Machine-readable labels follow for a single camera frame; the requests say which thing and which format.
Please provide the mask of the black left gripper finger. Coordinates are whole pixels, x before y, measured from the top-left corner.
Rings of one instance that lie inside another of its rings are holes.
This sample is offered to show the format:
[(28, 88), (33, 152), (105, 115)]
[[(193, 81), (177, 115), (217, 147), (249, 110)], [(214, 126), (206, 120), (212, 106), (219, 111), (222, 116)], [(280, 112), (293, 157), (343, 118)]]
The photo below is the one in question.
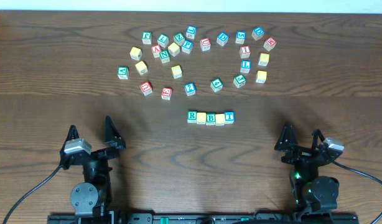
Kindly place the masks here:
[(71, 140), (78, 139), (78, 138), (79, 138), (79, 133), (77, 131), (76, 126), (71, 125), (64, 144), (66, 144), (67, 142), (69, 142)]
[(126, 148), (126, 141), (116, 129), (110, 116), (105, 118), (105, 144), (116, 149)]

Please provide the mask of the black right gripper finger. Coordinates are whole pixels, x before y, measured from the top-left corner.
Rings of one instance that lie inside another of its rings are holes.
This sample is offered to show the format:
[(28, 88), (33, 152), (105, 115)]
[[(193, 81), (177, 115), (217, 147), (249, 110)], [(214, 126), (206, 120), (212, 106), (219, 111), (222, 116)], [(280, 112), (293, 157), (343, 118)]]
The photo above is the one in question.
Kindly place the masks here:
[(312, 140), (311, 149), (313, 151), (317, 151), (317, 152), (321, 151), (322, 150), (322, 143), (325, 140), (324, 135), (322, 134), (321, 130), (320, 129), (316, 129), (312, 133), (312, 137), (313, 137), (313, 140)]
[(280, 137), (274, 147), (275, 151), (291, 151), (298, 145), (296, 134), (291, 123), (285, 123)]

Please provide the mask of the blue T block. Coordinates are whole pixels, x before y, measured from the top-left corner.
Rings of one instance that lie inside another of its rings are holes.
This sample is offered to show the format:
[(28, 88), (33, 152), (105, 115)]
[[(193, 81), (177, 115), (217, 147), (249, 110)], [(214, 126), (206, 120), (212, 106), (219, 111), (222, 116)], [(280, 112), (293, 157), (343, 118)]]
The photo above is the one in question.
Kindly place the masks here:
[(235, 122), (235, 112), (234, 111), (226, 111), (225, 115), (225, 123), (233, 124)]

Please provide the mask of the yellow O block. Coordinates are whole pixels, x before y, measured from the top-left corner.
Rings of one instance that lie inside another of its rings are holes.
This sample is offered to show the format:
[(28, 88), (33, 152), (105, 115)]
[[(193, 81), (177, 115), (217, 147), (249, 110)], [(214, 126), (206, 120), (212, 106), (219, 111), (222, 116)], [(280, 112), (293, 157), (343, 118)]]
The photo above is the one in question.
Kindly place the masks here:
[(215, 125), (216, 126), (224, 126), (226, 123), (225, 115), (222, 114), (216, 114), (215, 115)]
[(197, 124), (206, 124), (207, 114), (205, 112), (197, 112)]

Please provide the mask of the green B block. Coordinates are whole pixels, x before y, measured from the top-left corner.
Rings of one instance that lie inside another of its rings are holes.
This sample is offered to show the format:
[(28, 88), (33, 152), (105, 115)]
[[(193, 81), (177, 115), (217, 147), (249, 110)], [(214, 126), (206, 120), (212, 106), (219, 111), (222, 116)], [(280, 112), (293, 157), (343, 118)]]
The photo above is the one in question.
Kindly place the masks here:
[(215, 113), (207, 113), (206, 114), (206, 125), (214, 126), (216, 124), (216, 114)]

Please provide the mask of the green R block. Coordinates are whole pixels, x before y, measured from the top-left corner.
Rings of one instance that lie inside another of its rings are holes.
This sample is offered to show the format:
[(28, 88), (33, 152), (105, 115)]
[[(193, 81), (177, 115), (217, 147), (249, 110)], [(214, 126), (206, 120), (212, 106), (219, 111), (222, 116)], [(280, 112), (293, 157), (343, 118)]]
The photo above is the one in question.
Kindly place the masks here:
[(187, 122), (188, 123), (196, 123), (197, 122), (197, 112), (196, 111), (188, 111), (187, 112)]

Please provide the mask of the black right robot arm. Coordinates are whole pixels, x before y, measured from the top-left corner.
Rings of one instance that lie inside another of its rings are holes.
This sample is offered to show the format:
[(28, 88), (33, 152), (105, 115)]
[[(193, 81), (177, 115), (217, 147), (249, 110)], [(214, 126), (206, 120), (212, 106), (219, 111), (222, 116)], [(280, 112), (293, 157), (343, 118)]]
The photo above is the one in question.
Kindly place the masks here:
[(297, 218), (305, 214), (329, 213), (337, 208), (338, 180), (319, 175), (319, 167), (338, 158), (344, 145), (338, 139), (324, 137), (319, 129), (312, 136), (311, 147), (301, 146), (292, 125), (286, 123), (274, 147), (285, 153), (281, 162), (294, 166), (290, 180), (298, 206)]

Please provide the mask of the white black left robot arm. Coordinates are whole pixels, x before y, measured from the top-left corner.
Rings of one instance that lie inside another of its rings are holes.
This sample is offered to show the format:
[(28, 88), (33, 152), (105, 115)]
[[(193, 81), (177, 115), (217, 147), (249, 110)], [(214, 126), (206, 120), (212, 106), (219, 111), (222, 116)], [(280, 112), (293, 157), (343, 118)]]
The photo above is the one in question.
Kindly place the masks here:
[(79, 136), (76, 126), (70, 126), (67, 138), (60, 150), (59, 167), (68, 170), (82, 166), (84, 181), (76, 185), (70, 195), (75, 209), (76, 223), (117, 223), (116, 212), (108, 210), (112, 201), (110, 159), (119, 157), (126, 142), (116, 129), (110, 116), (105, 118), (106, 148), (92, 150), (91, 144)]

